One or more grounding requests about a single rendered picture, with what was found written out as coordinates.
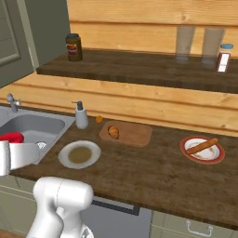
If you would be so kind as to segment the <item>brown croissant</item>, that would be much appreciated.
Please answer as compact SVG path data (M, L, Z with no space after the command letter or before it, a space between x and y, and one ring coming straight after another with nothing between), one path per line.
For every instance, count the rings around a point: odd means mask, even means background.
M116 126L109 126L108 133L113 139L119 139L119 129Z

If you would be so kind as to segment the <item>wooden cutting board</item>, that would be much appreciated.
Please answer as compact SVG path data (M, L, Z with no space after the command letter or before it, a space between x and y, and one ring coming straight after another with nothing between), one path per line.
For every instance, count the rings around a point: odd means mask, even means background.
M118 139L114 139L109 134L110 126L116 127L115 132L119 135ZM152 128L143 124L110 120L104 124L103 128L99 132L99 136L108 141L135 147L145 147L150 143Z

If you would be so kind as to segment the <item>dark jam jar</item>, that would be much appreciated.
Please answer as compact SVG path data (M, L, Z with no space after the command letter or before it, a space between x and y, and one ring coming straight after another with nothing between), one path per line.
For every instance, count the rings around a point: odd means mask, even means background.
M83 59L81 38L78 33L68 33L66 38L66 48L69 61L80 61Z

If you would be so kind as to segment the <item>grey-green cabinet door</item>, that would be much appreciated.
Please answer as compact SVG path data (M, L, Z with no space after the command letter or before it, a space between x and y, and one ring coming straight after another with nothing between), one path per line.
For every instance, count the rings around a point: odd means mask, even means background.
M33 72L17 0L0 0L0 88Z

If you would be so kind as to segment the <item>white soap dispenser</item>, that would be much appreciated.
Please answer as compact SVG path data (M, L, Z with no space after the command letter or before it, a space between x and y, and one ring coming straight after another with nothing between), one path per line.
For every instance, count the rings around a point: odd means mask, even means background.
M88 119L86 109L83 106L83 102L81 100L76 101L76 109L75 109L75 122L76 126L79 129L86 129L88 126Z

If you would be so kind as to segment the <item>tan round flat pastry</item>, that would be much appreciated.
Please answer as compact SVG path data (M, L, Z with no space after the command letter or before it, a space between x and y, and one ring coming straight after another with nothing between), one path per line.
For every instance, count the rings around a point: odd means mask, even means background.
M77 147L70 151L69 160L75 164L82 164L90 159L91 154L91 150L87 147Z

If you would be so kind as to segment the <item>dark wooden shelf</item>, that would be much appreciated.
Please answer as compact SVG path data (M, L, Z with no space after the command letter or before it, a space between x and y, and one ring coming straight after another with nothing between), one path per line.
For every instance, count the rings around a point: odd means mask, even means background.
M39 74L165 86L238 94L238 59L229 63L226 73L204 66L198 57L184 61L174 55L85 49L81 61L69 61L65 54L38 67Z

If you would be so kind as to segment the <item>steel sink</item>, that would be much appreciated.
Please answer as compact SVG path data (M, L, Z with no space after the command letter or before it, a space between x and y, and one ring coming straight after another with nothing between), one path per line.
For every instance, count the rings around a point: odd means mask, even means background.
M36 144L40 157L35 165L41 162L73 122L71 116L23 109L12 112L9 107L0 106L0 135L19 132L26 143Z

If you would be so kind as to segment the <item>long brown baguette pastry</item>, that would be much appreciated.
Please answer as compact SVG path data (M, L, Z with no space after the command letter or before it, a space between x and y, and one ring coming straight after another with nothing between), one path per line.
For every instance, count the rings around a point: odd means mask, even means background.
M187 154L195 154L197 152L201 152L207 148L210 148L213 145L216 145L218 143L218 139L210 139L207 141L204 141L194 147L189 148L186 153Z

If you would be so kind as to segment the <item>red-rimmed white plate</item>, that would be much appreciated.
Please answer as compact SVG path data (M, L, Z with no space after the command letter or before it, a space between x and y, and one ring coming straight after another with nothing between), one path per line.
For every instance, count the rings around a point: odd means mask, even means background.
M208 141L209 138L201 136L187 137L180 142L180 150L187 158L196 163L205 165L217 164L225 157L225 151L219 143L216 143L197 153L187 154L188 149Z

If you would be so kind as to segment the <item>clear drinking glass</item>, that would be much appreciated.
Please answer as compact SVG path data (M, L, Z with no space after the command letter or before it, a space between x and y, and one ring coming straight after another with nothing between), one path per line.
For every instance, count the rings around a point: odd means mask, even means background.
M202 48L202 63L204 66L216 64L219 46L225 33L224 28L206 27Z
M176 60L187 61L189 59L194 33L194 26L177 27Z

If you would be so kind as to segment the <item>steel tap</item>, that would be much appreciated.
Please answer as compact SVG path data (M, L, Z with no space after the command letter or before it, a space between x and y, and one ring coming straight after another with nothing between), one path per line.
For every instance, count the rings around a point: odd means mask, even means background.
M12 112L17 112L18 107L21 105L20 99L14 100L13 95L11 93L8 93L7 94L7 101L10 103L10 107L11 107Z

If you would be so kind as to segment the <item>red rounded object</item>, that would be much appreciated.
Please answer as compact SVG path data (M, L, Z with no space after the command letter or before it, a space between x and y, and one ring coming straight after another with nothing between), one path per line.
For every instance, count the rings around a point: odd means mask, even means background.
M21 133L6 133L4 135L0 135L0 141L8 141L9 143L22 143L24 141L24 136Z

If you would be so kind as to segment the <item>grey-green drawer front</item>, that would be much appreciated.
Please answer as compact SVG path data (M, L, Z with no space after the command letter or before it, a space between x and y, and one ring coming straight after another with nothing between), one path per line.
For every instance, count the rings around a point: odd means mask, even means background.
M238 238L238 231L153 211L150 238Z

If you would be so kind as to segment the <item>grey-green base cupboard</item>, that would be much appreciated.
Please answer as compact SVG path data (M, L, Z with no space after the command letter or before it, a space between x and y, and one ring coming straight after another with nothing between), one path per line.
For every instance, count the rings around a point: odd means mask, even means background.
M15 176L0 177L0 227L26 236L36 213L34 181Z

